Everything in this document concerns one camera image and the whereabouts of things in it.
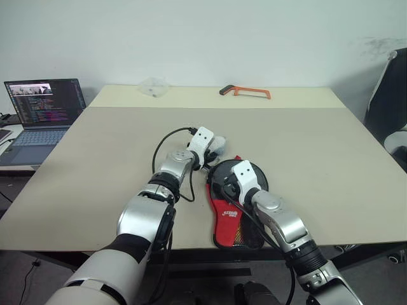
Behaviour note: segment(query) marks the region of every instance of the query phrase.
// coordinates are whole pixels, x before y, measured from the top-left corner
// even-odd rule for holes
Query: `power cord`
[[[5,140],[3,143],[0,143],[0,146],[2,146],[3,144],[5,144],[5,143],[7,143],[7,142],[11,142],[11,141],[13,141],[13,140],[15,140],[15,138],[14,138],[14,139]]]
[[[31,262],[31,265],[32,265],[31,269],[27,272],[27,274],[25,275],[25,278],[24,278],[24,288],[23,288],[23,292],[21,293],[21,298],[20,298],[20,302],[18,303],[18,305],[21,305],[23,303],[24,293],[27,288],[28,276],[31,274],[31,272],[34,270],[35,267],[39,267],[41,265],[41,261],[39,259],[36,259],[34,262]]]
[[[13,200],[11,200],[9,197],[4,195],[2,191],[0,191],[0,195],[3,196],[4,198],[6,198],[10,203],[13,203]]]
[[[244,213],[252,222],[253,224],[258,228],[259,233],[261,235],[261,237],[263,237],[263,239],[275,250],[279,251],[282,254],[282,251],[280,249],[280,247],[269,237],[269,235],[266,233],[266,231],[264,230],[264,228],[262,227],[261,224],[259,224],[257,222],[256,219],[254,219],[254,217],[252,215],[250,215],[245,209],[244,207],[242,207],[239,203],[237,203],[235,200],[233,200],[225,191],[224,191],[224,187],[223,186],[221,188],[221,194],[222,196],[224,196],[224,198],[231,203],[232,205],[234,205],[235,207],[237,207],[240,211],[242,211],[242,213]],[[290,287],[290,293],[288,295],[287,301],[286,301],[286,305],[290,305],[291,301],[293,300],[294,297],[294,292],[295,292],[295,274],[294,274],[294,270],[292,267],[289,268],[290,270],[290,276],[291,276],[291,287]]]
[[[151,297],[148,299],[148,302],[144,303],[143,305],[153,304],[153,303],[157,302],[159,299],[161,299],[162,296],[164,295],[165,288],[167,287],[167,282],[168,282],[168,269],[169,269],[171,248],[172,248],[172,233],[168,240],[168,245],[165,248],[165,258],[164,258],[164,262],[163,262],[163,268],[161,269],[161,273],[158,278],[156,287],[155,287],[153,293],[151,294]]]
[[[183,130],[187,130],[189,131],[192,135],[196,134],[196,132],[198,131],[196,128],[194,127],[182,127],[182,128],[178,128],[175,129],[173,131],[171,131],[169,134],[167,134],[164,138],[162,138],[162,140],[160,141],[160,143],[158,143],[154,155],[153,155],[153,160],[151,162],[151,169],[153,171],[153,174],[155,173],[155,158],[157,157],[157,153],[158,150],[160,149],[161,145],[164,143],[165,140],[167,140],[171,135],[177,133],[177,132],[181,132]],[[191,196],[192,199],[189,199],[187,197],[185,197],[184,195],[180,194],[180,197],[184,198],[186,201],[188,202],[194,202],[195,201],[195,193],[193,191],[193,185],[192,185],[192,173],[193,173],[193,168],[191,167],[191,172],[190,172],[190,189],[191,189]]]

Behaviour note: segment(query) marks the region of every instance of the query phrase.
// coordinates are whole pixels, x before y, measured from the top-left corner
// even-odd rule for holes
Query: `laptop keyboard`
[[[24,132],[14,141],[14,146],[55,145],[64,136],[66,130],[50,130],[48,132]]]

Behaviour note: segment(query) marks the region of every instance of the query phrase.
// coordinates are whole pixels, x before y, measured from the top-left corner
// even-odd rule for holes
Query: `tabletop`
[[[171,88],[153,98],[134,86],[104,87],[1,219],[0,248],[110,243],[123,207],[151,176],[157,143],[181,126],[225,136],[224,158],[257,164],[319,245],[407,240],[406,174],[330,89],[270,88],[271,100],[218,90]],[[157,164],[189,139],[169,138]],[[173,248],[215,247],[205,174],[193,183],[195,202],[176,204]]]

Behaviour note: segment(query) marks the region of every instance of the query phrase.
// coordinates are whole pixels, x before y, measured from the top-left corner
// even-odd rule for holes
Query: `laptop screen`
[[[4,84],[24,127],[70,126],[86,107],[77,79]]]

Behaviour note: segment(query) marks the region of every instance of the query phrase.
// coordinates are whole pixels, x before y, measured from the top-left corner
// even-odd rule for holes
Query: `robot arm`
[[[309,305],[362,305],[335,265],[325,259],[302,220],[282,198],[261,190],[250,162],[231,169],[240,188],[239,202],[252,204],[260,221],[270,228]]]
[[[123,210],[117,237],[94,253],[46,304],[129,305],[152,250],[167,244],[186,173],[205,164],[214,134],[200,127],[188,148],[172,152]]]

